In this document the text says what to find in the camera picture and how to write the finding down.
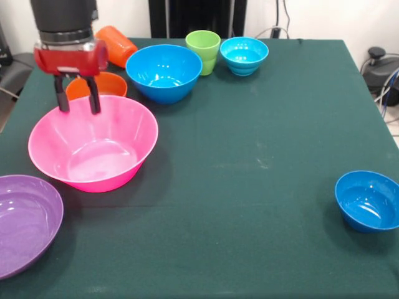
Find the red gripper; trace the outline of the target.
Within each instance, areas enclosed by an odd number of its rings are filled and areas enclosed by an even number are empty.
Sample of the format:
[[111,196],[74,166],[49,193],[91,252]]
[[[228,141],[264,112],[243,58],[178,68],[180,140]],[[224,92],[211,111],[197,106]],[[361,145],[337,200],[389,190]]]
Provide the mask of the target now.
[[90,109],[93,115],[101,112],[99,92],[95,82],[99,72],[108,66],[106,43],[94,39],[83,44],[46,45],[38,41],[34,46],[34,59],[45,73],[54,75],[54,88],[59,110],[70,111],[69,100],[63,87],[66,74],[77,74],[85,77],[89,88]]

